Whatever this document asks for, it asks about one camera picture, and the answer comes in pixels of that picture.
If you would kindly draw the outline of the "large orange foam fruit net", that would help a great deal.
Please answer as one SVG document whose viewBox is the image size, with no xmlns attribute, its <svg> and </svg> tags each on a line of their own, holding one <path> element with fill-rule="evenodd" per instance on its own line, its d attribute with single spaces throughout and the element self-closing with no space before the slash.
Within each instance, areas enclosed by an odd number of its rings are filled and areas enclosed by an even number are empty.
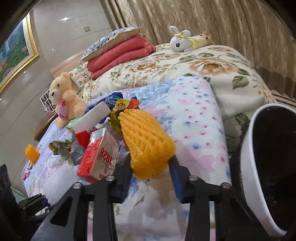
<svg viewBox="0 0 296 241">
<path fill-rule="evenodd" d="M 162 173 L 175 155 L 173 139 L 151 113 L 126 109 L 119 114 L 124 141 L 130 151 L 135 177 L 146 180 Z"/>
</svg>

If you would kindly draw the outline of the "blue patterned pillow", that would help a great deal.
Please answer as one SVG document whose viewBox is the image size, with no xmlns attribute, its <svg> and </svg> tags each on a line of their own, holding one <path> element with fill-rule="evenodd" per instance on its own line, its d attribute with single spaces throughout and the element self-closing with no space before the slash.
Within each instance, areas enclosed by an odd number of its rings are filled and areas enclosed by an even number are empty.
<svg viewBox="0 0 296 241">
<path fill-rule="evenodd" d="M 125 27 L 121 29 L 114 30 L 108 35 L 102 37 L 93 43 L 81 56 L 79 63 L 88 62 L 95 57 L 98 57 L 105 52 L 109 51 L 113 47 L 119 45 L 120 43 L 129 40 L 140 33 L 139 27 Z"/>
</svg>

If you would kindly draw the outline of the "blue snack wrapper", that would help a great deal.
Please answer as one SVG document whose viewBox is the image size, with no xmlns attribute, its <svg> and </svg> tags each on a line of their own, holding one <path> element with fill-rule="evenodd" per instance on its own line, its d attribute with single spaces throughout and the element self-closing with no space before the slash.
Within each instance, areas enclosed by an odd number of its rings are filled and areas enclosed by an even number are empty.
<svg viewBox="0 0 296 241">
<path fill-rule="evenodd" d="M 110 108 L 110 111 L 112 111 L 112 109 L 116 105 L 117 98 L 123 98 L 123 94 L 121 92 L 114 92 L 114 93 L 110 94 L 109 96 L 96 101 L 95 103 L 93 103 L 92 105 L 90 105 L 86 108 L 86 113 L 102 101 L 104 101 L 108 105 L 108 107 Z M 100 121 L 99 123 L 102 124 L 105 122 L 105 120 L 106 120 L 106 118 L 103 119 L 102 121 Z"/>
</svg>

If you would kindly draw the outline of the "red 1928 carton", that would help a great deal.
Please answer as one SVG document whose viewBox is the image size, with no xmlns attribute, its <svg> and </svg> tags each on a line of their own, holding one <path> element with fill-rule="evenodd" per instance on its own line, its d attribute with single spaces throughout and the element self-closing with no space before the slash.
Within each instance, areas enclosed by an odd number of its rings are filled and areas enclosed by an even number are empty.
<svg viewBox="0 0 296 241">
<path fill-rule="evenodd" d="M 77 170 L 79 177 L 96 183 L 114 173 L 120 144 L 107 128 L 90 128 L 74 137 L 85 148 Z"/>
</svg>

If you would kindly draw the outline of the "beige teddy bear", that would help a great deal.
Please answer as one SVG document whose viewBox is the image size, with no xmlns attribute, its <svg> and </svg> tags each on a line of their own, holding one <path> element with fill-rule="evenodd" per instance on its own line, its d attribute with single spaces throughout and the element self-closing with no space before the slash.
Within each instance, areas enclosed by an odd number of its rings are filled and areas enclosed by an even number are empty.
<svg viewBox="0 0 296 241">
<path fill-rule="evenodd" d="M 85 114 L 85 102 L 72 89 L 68 72 L 62 72 L 52 81 L 49 88 L 49 98 L 56 106 L 55 112 L 58 117 L 55 119 L 55 124 L 58 128 L 64 128 L 70 120 L 80 118 Z"/>
</svg>

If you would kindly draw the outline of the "cream rose floral quilt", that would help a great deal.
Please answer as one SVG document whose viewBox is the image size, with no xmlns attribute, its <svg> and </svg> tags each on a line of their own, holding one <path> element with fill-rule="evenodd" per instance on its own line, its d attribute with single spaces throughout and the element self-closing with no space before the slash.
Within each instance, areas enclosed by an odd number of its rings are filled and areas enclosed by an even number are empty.
<svg viewBox="0 0 296 241">
<path fill-rule="evenodd" d="M 158 45 L 151 55 L 121 63 L 96 80 L 79 85 L 78 94 L 89 102 L 113 91 L 183 75 L 200 76 L 210 83 L 221 111 L 228 147 L 238 145 L 241 126 L 259 107 L 276 102 L 253 64 L 237 50 L 221 45 L 184 53 L 172 51 L 169 44 Z"/>
</svg>

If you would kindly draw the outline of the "gold framed landscape painting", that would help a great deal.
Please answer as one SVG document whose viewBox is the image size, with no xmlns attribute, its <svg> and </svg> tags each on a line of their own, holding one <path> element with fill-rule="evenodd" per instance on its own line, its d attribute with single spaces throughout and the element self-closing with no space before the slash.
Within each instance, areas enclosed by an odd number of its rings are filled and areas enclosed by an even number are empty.
<svg viewBox="0 0 296 241">
<path fill-rule="evenodd" d="M 38 57 L 31 14 L 28 13 L 1 46 L 1 94 Z"/>
</svg>

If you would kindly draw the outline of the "pink blue floral bedspread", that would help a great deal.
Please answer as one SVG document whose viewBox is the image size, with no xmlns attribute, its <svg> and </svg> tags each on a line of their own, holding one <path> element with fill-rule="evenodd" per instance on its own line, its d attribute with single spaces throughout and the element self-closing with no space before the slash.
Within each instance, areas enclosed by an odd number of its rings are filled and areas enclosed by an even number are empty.
<svg viewBox="0 0 296 241">
<path fill-rule="evenodd" d="M 214 94 L 199 77 L 178 77 L 168 82 L 122 90 L 124 99 L 136 97 L 140 109 L 151 113 L 174 140 L 176 157 L 190 173 L 207 183 L 230 182 L 229 160 L 224 127 Z M 53 123 L 42 137 L 40 158 L 23 182 L 27 195 L 43 193 L 47 180 L 58 183 L 56 171 L 75 169 L 53 155 L 53 140 L 70 139 L 66 128 Z M 132 178 L 129 195 L 114 207 L 119 240 L 184 240 L 189 205 L 180 204 L 170 172 L 163 171 L 146 181 Z"/>
</svg>

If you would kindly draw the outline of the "folded red blanket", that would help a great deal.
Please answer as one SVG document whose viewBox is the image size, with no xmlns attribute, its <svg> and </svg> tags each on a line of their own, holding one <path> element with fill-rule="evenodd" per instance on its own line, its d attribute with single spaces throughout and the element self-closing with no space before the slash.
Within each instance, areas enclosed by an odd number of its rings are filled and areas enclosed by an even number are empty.
<svg viewBox="0 0 296 241">
<path fill-rule="evenodd" d="M 156 47 L 143 36 L 128 39 L 87 63 L 91 79 L 95 80 L 111 68 L 128 61 L 147 57 L 156 51 Z"/>
</svg>

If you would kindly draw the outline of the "dark green foil wrapper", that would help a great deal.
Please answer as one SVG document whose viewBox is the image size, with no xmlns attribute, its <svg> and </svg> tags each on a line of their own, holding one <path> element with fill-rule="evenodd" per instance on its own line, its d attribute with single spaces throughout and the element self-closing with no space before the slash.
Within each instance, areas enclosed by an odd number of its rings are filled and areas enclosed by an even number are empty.
<svg viewBox="0 0 296 241">
<path fill-rule="evenodd" d="M 48 144 L 48 148 L 53 152 L 53 155 L 63 155 L 71 152 L 72 140 L 54 140 Z"/>
</svg>

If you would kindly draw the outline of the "white foam block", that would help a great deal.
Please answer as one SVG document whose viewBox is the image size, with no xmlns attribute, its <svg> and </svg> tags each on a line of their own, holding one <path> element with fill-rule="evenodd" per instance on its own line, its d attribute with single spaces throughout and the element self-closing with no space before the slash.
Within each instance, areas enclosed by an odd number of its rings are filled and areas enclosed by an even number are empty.
<svg viewBox="0 0 296 241">
<path fill-rule="evenodd" d="M 110 114 L 110 112 L 111 111 L 108 105 L 104 101 L 100 102 L 86 114 L 80 117 L 79 121 L 75 123 L 73 126 L 75 133 L 93 128 L 100 121 L 105 119 Z"/>
</svg>

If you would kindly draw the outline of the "wooden nightstand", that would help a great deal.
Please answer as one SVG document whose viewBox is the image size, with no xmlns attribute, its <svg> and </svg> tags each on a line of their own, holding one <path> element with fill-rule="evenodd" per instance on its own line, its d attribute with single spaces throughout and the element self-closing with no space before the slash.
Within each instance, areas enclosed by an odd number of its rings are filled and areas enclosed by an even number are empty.
<svg viewBox="0 0 296 241">
<path fill-rule="evenodd" d="M 50 124 L 57 118 L 57 114 L 53 114 L 46 122 L 42 122 L 38 127 L 34 135 L 34 140 L 39 142 L 45 132 L 47 131 Z"/>
</svg>

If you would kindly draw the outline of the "yellow snack wrapper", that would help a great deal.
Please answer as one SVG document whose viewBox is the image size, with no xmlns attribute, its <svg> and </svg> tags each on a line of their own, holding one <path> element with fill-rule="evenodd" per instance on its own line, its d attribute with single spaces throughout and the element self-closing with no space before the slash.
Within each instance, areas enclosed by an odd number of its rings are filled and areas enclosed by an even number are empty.
<svg viewBox="0 0 296 241">
<path fill-rule="evenodd" d="M 111 125 L 111 127 L 117 131 L 118 133 L 122 133 L 121 131 L 121 125 L 119 120 L 119 114 L 128 107 L 130 101 L 125 100 L 122 98 L 116 99 L 116 105 L 112 109 L 111 113 L 109 114 L 109 120 L 108 123 Z"/>
</svg>

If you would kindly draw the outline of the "white bin with black bag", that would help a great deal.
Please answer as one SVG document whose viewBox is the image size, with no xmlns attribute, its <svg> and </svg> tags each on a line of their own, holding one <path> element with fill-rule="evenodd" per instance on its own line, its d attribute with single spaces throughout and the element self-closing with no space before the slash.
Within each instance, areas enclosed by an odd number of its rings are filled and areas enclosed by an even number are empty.
<svg viewBox="0 0 296 241">
<path fill-rule="evenodd" d="M 239 187 L 273 240 L 295 240 L 295 110 L 266 104 L 241 128 Z"/>
</svg>

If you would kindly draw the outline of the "green drink carton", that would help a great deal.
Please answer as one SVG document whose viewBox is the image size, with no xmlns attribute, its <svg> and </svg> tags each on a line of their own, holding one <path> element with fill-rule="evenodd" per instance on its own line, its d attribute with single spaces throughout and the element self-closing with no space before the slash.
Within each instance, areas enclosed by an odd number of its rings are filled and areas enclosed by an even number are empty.
<svg viewBox="0 0 296 241">
<path fill-rule="evenodd" d="M 70 133 L 72 133 L 72 134 L 75 133 L 73 126 L 75 125 L 75 123 L 77 123 L 77 121 L 79 121 L 79 119 L 80 118 L 70 120 L 69 123 L 66 125 L 66 128 Z"/>
</svg>

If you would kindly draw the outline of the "silver foil wrapper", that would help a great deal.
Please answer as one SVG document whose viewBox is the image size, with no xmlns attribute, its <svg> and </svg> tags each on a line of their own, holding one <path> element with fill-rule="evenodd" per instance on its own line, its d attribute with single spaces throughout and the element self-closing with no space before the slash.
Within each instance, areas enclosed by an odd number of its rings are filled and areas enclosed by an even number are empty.
<svg viewBox="0 0 296 241">
<path fill-rule="evenodd" d="M 71 144 L 70 158 L 74 165 L 79 165 L 85 153 L 85 148 L 78 143 L 78 140 L 73 137 Z"/>
</svg>

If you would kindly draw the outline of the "beige patterned curtain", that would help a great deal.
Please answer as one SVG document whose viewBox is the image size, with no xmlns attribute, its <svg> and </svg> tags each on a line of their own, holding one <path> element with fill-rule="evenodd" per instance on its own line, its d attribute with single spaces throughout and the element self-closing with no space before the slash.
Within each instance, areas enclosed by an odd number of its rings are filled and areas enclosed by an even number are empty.
<svg viewBox="0 0 296 241">
<path fill-rule="evenodd" d="M 245 56 L 267 86 L 295 97 L 295 25 L 270 1 L 102 1 L 112 29 L 138 26 L 155 45 L 171 39 L 170 26 L 208 32 L 217 45 Z"/>
</svg>

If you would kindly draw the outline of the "photo collage frame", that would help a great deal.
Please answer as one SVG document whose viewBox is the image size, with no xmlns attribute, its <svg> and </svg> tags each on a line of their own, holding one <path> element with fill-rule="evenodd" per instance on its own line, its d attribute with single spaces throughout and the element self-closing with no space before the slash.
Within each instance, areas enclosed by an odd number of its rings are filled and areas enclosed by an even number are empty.
<svg viewBox="0 0 296 241">
<path fill-rule="evenodd" d="M 51 111 L 54 112 L 56 109 L 56 105 L 54 105 L 49 97 L 49 90 L 47 90 L 43 95 L 40 97 L 40 101 L 43 106 L 44 111 Z"/>
</svg>

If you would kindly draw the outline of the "yellow bear plush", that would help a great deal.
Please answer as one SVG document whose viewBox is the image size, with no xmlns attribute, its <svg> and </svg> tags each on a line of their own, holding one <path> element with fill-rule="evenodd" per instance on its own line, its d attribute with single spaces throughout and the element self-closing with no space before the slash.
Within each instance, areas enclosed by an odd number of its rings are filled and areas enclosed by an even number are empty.
<svg viewBox="0 0 296 241">
<path fill-rule="evenodd" d="M 199 35 L 192 36 L 190 37 L 190 40 L 191 46 L 194 49 L 202 48 L 213 44 L 212 38 L 207 32 L 203 32 Z"/>
</svg>

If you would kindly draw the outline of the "red orange snack wrapper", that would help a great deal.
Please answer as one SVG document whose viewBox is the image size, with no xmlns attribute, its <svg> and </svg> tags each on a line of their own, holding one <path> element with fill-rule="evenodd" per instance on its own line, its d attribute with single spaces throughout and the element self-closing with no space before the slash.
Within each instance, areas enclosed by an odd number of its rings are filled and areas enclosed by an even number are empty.
<svg viewBox="0 0 296 241">
<path fill-rule="evenodd" d="M 139 104 L 140 104 L 140 101 L 136 97 L 133 97 L 130 99 L 126 109 L 139 109 L 138 107 Z"/>
</svg>

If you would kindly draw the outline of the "white bunny plush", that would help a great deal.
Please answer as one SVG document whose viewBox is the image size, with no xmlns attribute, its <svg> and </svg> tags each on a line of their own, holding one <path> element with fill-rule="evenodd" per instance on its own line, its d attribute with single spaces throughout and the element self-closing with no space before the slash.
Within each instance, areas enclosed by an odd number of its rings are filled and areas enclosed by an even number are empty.
<svg viewBox="0 0 296 241">
<path fill-rule="evenodd" d="M 170 26 L 169 32 L 173 34 L 170 40 L 170 47 L 175 52 L 189 52 L 195 49 L 196 42 L 192 40 L 191 32 L 189 30 L 183 30 L 182 32 L 176 26 Z"/>
</svg>

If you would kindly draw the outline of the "wooden headboard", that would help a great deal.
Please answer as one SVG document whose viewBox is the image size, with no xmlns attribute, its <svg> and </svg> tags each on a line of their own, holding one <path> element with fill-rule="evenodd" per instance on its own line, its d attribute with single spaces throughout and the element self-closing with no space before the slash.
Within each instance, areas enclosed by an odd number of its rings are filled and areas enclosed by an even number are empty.
<svg viewBox="0 0 296 241">
<path fill-rule="evenodd" d="M 55 66 L 54 68 L 52 68 L 50 70 L 51 75 L 54 78 L 56 78 L 56 77 L 60 76 L 60 74 L 62 72 L 69 72 L 72 69 L 83 64 L 84 62 L 83 61 L 80 62 L 80 58 L 82 57 L 84 52 L 85 52 L 85 50 L 83 50 L 83 51 L 69 57 L 68 59 L 64 60 L 63 62 L 59 63 L 57 66 Z"/>
</svg>

